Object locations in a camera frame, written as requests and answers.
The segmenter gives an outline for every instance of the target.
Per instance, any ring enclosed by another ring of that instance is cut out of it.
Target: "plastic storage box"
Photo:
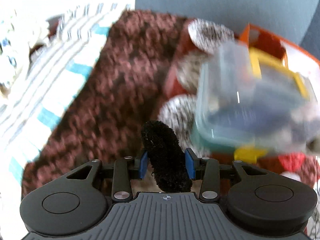
[[[224,153],[241,147],[300,150],[306,126],[296,119],[310,104],[317,106],[308,79],[278,58],[229,41],[202,66],[191,139]]]

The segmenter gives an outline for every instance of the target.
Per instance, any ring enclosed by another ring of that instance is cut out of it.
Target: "black fuzzy object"
[[[141,139],[158,187],[164,192],[190,192],[192,181],[173,130],[163,122],[149,121],[142,127]]]

